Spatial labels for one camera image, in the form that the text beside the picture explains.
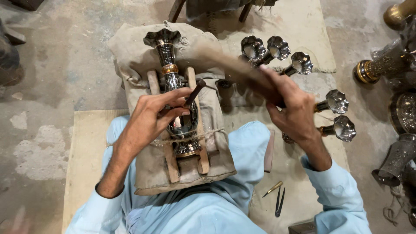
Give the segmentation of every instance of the light blue shalwar kameez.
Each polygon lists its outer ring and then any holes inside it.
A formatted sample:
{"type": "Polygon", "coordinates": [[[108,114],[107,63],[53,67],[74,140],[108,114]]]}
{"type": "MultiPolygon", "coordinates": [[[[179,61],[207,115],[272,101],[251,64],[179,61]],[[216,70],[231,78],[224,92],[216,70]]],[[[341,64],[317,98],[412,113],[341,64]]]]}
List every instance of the light blue shalwar kameez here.
{"type": "MultiPolygon", "coordinates": [[[[107,131],[113,144],[129,116],[115,118],[107,131]]],[[[106,199],[94,190],[78,209],[66,234],[114,233],[120,223],[131,234],[139,233],[265,233],[248,217],[254,186],[263,178],[263,158],[269,141],[267,127],[249,122],[228,135],[236,175],[221,181],[166,192],[154,196],[134,195],[136,160],[132,162],[123,192],[106,199]]],[[[109,146],[102,163],[104,173],[112,155],[109,146]]],[[[302,165],[319,195],[323,212],[315,216],[320,233],[371,233],[363,201],[351,175],[332,161],[324,172],[313,171],[308,158],[302,165]]]]}

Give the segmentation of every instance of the rope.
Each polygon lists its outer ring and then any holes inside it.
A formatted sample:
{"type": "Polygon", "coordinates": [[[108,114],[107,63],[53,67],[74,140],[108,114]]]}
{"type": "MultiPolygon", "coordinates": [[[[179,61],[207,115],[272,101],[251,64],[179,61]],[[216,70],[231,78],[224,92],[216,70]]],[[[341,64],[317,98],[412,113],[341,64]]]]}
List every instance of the rope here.
{"type": "Polygon", "coordinates": [[[156,139],[152,142],[152,144],[160,145],[160,144],[164,144],[164,143],[187,142],[191,139],[198,140],[199,138],[201,138],[203,136],[208,136],[208,135],[211,135],[215,132],[219,132],[221,130],[225,130],[225,128],[223,128],[223,127],[222,128],[217,128],[217,129],[214,129],[214,130],[211,130],[211,131],[208,131],[208,132],[204,132],[202,134],[198,134],[198,135],[195,135],[195,136],[192,136],[192,137],[189,137],[189,138],[184,138],[184,139],[175,139],[175,140],[173,140],[173,139],[172,140],[158,140],[158,139],[156,139]]]}
{"type": "Polygon", "coordinates": [[[395,227],[399,224],[397,222],[397,217],[401,214],[401,212],[405,212],[406,214],[410,213],[412,206],[406,200],[404,200],[405,194],[403,190],[403,185],[399,185],[397,187],[390,187],[390,192],[393,195],[393,199],[391,201],[391,205],[389,207],[383,208],[383,215],[384,217],[389,220],[395,227]],[[394,201],[396,201],[400,205],[400,209],[398,210],[397,214],[393,210],[394,201]]]}

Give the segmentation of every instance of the cuff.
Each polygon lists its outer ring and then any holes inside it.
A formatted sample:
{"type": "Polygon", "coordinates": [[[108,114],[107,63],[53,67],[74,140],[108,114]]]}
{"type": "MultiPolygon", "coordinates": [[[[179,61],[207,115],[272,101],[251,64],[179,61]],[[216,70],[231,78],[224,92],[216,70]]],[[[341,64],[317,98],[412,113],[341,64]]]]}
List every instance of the cuff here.
{"type": "Polygon", "coordinates": [[[97,193],[97,185],[89,196],[88,201],[85,203],[82,216],[93,223],[104,223],[113,219],[120,213],[124,187],[120,195],[115,198],[108,199],[97,193]]]}
{"type": "Polygon", "coordinates": [[[340,178],[343,178],[343,174],[345,174],[346,171],[344,168],[338,166],[334,160],[332,160],[332,166],[323,172],[314,171],[306,155],[302,156],[300,162],[315,188],[317,186],[321,188],[333,188],[343,184],[343,181],[340,178]]]}

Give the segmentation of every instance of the stool leg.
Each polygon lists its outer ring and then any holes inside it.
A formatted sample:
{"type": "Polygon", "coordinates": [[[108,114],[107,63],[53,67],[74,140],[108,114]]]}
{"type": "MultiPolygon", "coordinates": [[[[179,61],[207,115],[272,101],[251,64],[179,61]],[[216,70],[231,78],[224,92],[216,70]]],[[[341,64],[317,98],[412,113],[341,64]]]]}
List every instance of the stool leg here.
{"type": "Polygon", "coordinates": [[[175,0],[175,3],[172,6],[171,12],[169,13],[169,22],[172,22],[172,23],[176,22],[184,3],[185,3],[185,0],[175,0]]]}
{"type": "Polygon", "coordinates": [[[241,11],[240,17],[238,18],[238,20],[242,23],[245,22],[245,20],[247,19],[248,13],[250,13],[251,7],[253,6],[253,4],[251,3],[247,3],[243,10],[241,11]]]}

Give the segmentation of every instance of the burlap sack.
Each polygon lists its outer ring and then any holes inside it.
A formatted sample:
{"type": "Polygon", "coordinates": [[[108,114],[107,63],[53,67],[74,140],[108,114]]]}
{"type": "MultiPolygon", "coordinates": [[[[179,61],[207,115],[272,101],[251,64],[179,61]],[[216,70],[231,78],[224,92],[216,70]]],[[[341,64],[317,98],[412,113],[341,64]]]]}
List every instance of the burlap sack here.
{"type": "MultiPolygon", "coordinates": [[[[181,33],[180,40],[175,44],[175,61],[179,74],[187,66],[196,68],[196,78],[205,78],[207,87],[198,95],[201,105],[200,120],[203,121],[204,131],[210,132],[224,127],[223,114],[218,101],[218,90],[215,82],[224,79],[224,73],[216,68],[198,70],[202,67],[193,58],[192,44],[196,41],[209,41],[221,50],[218,40],[209,32],[202,32],[184,23],[168,23],[134,27],[123,24],[117,33],[109,40],[108,45],[115,56],[116,73],[122,78],[126,89],[130,114],[133,112],[140,95],[150,95],[147,81],[147,71],[161,70],[159,58],[155,49],[143,43],[147,32],[156,32],[162,28],[181,33]]],[[[158,74],[159,82],[163,77],[158,74]]],[[[197,171],[199,157],[178,160],[181,179],[171,184],[168,177],[166,159],[160,145],[151,144],[136,158],[136,194],[153,195],[175,189],[182,189],[198,184],[217,181],[236,174],[233,158],[228,148],[228,135],[225,130],[219,130],[206,135],[210,171],[201,175],[197,171]]]]}

